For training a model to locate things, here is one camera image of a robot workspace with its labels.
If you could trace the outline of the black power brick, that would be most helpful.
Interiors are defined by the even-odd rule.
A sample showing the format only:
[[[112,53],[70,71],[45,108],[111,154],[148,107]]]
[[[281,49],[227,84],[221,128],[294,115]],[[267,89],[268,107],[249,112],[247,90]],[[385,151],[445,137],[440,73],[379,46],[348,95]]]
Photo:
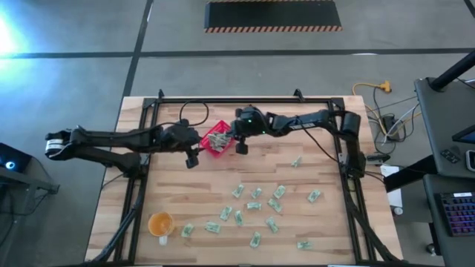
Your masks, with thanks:
[[[387,133],[387,139],[394,142],[399,141],[400,135],[398,132],[398,119],[393,114],[388,114],[383,115],[381,122],[385,132]]]

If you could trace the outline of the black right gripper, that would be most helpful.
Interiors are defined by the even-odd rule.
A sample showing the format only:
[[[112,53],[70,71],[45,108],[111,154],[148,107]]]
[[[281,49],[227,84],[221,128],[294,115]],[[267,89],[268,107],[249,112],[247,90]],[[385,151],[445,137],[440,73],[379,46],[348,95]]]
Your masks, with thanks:
[[[230,135],[236,137],[235,151],[237,154],[248,154],[246,137],[266,134],[267,131],[266,118],[258,108],[248,106],[235,109],[235,119],[231,122]]]

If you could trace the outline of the black slanted desk leg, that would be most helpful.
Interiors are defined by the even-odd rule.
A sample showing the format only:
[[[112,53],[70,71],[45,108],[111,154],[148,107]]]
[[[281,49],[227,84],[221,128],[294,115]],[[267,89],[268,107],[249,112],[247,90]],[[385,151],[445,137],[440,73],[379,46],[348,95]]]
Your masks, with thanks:
[[[386,192],[389,193],[413,182],[419,181],[426,174],[437,174],[433,155],[426,156],[412,165],[402,167],[399,171],[383,179]]]

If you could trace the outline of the backlit black keyboard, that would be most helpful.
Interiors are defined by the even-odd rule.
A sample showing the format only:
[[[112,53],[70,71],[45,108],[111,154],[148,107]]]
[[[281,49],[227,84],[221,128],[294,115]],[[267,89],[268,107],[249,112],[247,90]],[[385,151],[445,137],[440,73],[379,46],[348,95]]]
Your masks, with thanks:
[[[475,192],[438,193],[435,201],[451,237],[475,236]]]

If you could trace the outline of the small black keypad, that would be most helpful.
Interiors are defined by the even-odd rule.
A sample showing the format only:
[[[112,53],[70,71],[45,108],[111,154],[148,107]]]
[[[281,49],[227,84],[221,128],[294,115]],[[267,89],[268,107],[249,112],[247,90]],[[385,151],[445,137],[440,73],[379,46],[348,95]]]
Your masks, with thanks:
[[[447,161],[449,161],[452,164],[456,164],[461,160],[460,151],[457,147],[446,148],[442,150],[440,154],[443,158],[445,158]]]

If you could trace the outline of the large grey desk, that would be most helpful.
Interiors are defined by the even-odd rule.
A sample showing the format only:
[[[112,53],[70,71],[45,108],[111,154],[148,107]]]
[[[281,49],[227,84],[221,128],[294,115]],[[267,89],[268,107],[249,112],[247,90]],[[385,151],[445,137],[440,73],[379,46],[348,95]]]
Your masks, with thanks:
[[[475,172],[469,171],[465,163],[465,152],[475,150],[475,145],[452,140],[454,134],[475,125],[475,89],[451,82],[443,92],[437,92],[430,88],[428,79],[417,79],[414,85],[438,173],[475,179]],[[456,164],[440,154],[454,147],[459,149],[461,158]]]

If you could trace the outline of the white box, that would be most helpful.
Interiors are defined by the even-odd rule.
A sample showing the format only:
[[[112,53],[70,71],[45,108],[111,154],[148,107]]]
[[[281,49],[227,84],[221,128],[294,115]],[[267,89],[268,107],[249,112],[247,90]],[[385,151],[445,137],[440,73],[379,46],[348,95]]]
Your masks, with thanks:
[[[384,177],[388,177],[391,174],[399,172],[400,167],[391,165],[381,165],[380,171]],[[389,204],[394,207],[403,208],[402,205],[402,192],[400,189],[396,189],[387,194]]]

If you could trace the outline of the dark grey desk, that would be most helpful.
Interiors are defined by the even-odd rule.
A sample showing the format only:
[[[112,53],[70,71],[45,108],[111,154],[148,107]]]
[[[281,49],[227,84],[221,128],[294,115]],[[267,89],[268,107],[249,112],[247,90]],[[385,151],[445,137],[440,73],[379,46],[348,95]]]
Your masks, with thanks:
[[[475,267],[475,236],[451,237],[437,208],[435,194],[475,192],[475,180],[426,174],[423,183],[433,220],[433,230],[446,267]]]

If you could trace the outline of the dark monitor screen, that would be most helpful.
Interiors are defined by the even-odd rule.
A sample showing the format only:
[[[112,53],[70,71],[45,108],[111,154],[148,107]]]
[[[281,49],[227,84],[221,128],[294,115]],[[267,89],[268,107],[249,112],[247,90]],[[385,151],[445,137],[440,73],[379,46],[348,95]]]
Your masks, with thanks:
[[[454,142],[468,143],[475,145],[475,125],[472,125],[452,136]]]

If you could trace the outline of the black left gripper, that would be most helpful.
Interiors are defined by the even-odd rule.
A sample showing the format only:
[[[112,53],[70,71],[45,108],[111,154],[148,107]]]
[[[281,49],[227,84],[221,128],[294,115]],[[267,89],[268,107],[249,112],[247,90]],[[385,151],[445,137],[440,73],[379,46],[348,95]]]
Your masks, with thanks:
[[[190,125],[187,119],[180,119],[177,125],[171,126],[171,147],[175,150],[186,151],[186,167],[188,169],[199,165],[199,148],[190,148],[201,141],[199,133]]]

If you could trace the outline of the dark metal computer stand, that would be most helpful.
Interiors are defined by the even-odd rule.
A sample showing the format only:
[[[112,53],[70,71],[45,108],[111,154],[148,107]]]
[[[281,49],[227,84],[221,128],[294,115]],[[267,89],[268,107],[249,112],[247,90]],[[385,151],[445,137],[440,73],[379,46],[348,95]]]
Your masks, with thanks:
[[[6,182],[0,182],[0,185],[6,185],[6,192],[10,195],[10,209],[8,211],[0,211],[0,214],[9,215],[11,218],[9,228],[0,241],[0,247],[2,247],[8,240],[13,238],[19,220],[33,214],[45,197],[57,194],[59,191],[59,185],[41,181],[40,179],[30,177],[26,174],[17,173],[6,168],[0,168],[0,178],[6,180]],[[19,207],[18,211],[14,210],[15,204],[13,201],[13,195],[9,189],[9,186],[13,185],[22,185],[26,187],[24,202],[22,203],[22,206]]]

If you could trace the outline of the black computer with light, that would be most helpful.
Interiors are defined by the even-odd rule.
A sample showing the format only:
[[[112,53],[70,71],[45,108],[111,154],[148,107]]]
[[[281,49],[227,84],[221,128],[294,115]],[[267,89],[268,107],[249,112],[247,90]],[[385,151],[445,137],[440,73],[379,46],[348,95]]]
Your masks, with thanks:
[[[0,167],[24,173],[32,156],[0,142]]]

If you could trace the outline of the red plastic slotted basket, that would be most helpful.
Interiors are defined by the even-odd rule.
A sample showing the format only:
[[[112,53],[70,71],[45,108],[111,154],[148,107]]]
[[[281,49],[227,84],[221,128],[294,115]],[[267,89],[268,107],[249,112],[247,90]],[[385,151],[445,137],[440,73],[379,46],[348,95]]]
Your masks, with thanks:
[[[234,140],[232,138],[232,140],[230,141],[230,143],[226,146],[226,148],[224,149],[223,152],[221,153],[218,153],[217,151],[213,151],[211,149],[211,144],[213,143],[210,143],[209,142],[209,139],[208,139],[208,135],[209,134],[226,134],[227,135],[227,132],[231,130],[231,127],[226,123],[224,122],[223,120],[220,120],[213,128],[211,128],[206,134],[205,136],[201,139],[200,141],[200,147],[201,148],[204,148],[207,152],[209,152],[214,158],[218,158],[220,157],[222,154],[224,154],[234,143]]]

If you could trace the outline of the black hazard-striped floor mat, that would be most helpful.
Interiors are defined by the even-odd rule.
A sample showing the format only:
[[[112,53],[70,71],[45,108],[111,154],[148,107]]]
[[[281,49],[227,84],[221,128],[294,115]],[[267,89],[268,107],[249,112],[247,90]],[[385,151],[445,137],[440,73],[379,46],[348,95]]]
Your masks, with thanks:
[[[333,0],[215,0],[206,3],[205,33],[341,30]]]

